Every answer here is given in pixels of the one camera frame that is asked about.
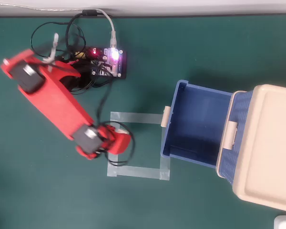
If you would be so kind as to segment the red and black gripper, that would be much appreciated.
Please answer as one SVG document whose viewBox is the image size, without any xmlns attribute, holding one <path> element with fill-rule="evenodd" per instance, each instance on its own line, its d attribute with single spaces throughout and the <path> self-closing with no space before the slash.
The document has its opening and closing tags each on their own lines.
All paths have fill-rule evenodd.
<svg viewBox="0 0 286 229">
<path fill-rule="evenodd" d="M 98 158 L 108 150 L 113 155 L 122 154 L 131 141 L 129 134 L 112 125 L 83 125 L 72 137 L 77 144 L 77 152 L 88 160 Z"/>
</svg>

